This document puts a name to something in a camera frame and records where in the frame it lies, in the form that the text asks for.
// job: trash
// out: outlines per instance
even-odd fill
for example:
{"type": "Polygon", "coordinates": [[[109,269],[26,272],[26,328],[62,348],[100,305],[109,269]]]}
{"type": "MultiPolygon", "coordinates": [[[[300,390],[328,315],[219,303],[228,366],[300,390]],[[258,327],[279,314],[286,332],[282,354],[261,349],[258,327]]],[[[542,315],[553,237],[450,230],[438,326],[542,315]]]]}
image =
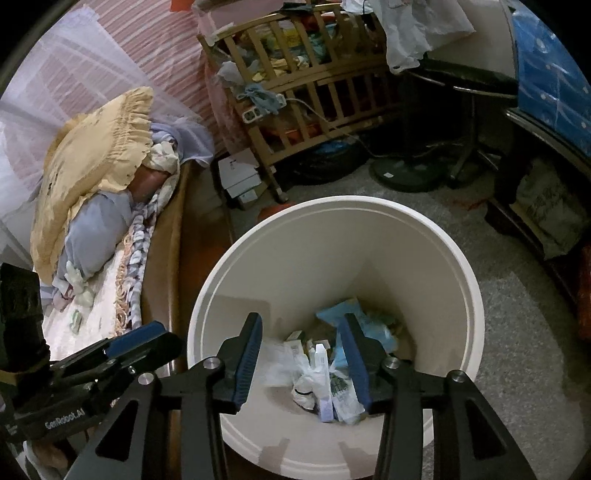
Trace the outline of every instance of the trash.
{"type": "Polygon", "coordinates": [[[365,409],[357,400],[353,381],[339,370],[330,374],[330,393],[339,421],[353,425],[360,421],[365,409]]]}
{"type": "Polygon", "coordinates": [[[316,406],[316,397],[313,392],[313,384],[307,375],[302,375],[291,390],[291,396],[294,402],[305,410],[314,410],[316,406]]]}
{"type": "Polygon", "coordinates": [[[333,421],[335,416],[330,392],[329,358],[322,343],[310,350],[310,367],[315,373],[312,391],[316,396],[318,418],[322,422],[333,421]]]}
{"type": "MultiPolygon", "coordinates": [[[[363,334],[369,338],[378,340],[384,347],[384,350],[386,350],[386,353],[393,353],[398,348],[398,342],[392,336],[388,327],[381,322],[376,322],[369,318],[361,309],[361,305],[357,299],[345,300],[334,307],[321,310],[316,313],[316,317],[336,328],[347,313],[352,313],[357,317],[363,334]]],[[[333,372],[337,368],[346,367],[347,359],[345,358],[345,351],[343,350],[340,335],[337,334],[330,371],[333,372]]]]}
{"type": "Polygon", "coordinates": [[[353,313],[364,334],[380,341],[386,352],[414,360],[416,345],[403,322],[380,310],[364,311],[356,298],[317,312],[314,323],[292,332],[283,342],[265,339],[259,360],[267,366],[264,385],[290,387],[293,401],[316,413],[322,422],[353,425],[364,418],[365,409],[357,399],[334,326],[346,313],[353,313]]]}
{"type": "Polygon", "coordinates": [[[72,322],[70,324],[70,330],[72,331],[72,333],[74,333],[74,335],[78,335],[81,323],[82,314],[80,313],[80,310],[74,310],[74,313],[72,314],[72,322]]]}

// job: yellow pillow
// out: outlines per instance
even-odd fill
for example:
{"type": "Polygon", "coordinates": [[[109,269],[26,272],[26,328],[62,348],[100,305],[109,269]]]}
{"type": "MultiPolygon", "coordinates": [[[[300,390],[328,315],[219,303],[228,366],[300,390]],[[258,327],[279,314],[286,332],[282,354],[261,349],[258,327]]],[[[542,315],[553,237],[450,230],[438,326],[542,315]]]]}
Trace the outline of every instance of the yellow pillow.
{"type": "Polygon", "coordinates": [[[152,146],[148,113],[153,92],[140,87],[62,128],[44,163],[31,256],[41,281],[51,284],[70,221],[98,190],[120,192],[152,146]]]}

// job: floor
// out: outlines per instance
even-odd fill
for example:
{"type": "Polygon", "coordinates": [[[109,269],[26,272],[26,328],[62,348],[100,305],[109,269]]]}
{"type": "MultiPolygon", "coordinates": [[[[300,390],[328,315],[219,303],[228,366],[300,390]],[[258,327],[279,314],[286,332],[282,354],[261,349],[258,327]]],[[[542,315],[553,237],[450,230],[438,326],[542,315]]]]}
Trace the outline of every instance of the floor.
{"type": "MultiPolygon", "coordinates": [[[[460,246],[478,279],[485,307],[485,348],[476,385],[499,414],[540,480],[566,480],[591,445],[589,346],[576,319],[539,263],[517,240],[485,221],[492,175],[469,187],[398,193],[369,176],[368,165],[324,186],[293,187],[290,201],[358,194],[407,205],[440,225],[460,246]]],[[[256,222],[265,194],[251,209],[232,211],[238,236],[256,222]]],[[[433,450],[423,478],[432,478],[433,450]]]]}

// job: cardboard box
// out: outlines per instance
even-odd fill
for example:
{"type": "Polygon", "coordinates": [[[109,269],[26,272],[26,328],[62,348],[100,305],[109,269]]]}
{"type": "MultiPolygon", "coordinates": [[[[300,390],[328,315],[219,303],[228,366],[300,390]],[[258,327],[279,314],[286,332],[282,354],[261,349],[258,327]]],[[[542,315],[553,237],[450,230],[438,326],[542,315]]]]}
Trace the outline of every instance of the cardboard box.
{"type": "Polygon", "coordinates": [[[261,176],[256,171],[258,166],[250,148],[218,162],[222,187],[230,197],[236,198],[262,183],[261,176]]]}

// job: label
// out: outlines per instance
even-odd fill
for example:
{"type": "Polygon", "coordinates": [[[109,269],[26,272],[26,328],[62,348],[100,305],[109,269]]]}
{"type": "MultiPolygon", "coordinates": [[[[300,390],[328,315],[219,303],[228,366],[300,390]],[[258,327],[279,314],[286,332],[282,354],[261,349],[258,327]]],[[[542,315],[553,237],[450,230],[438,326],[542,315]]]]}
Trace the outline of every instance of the label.
{"type": "Polygon", "coordinates": [[[63,417],[58,417],[55,420],[45,422],[45,428],[47,430],[54,429],[56,427],[60,427],[65,425],[66,423],[70,423],[71,421],[78,420],[81,417],[86,416],[84,410],[78,408],[78,410],[69,413],[68,415],[64,415],[63,417]]]}

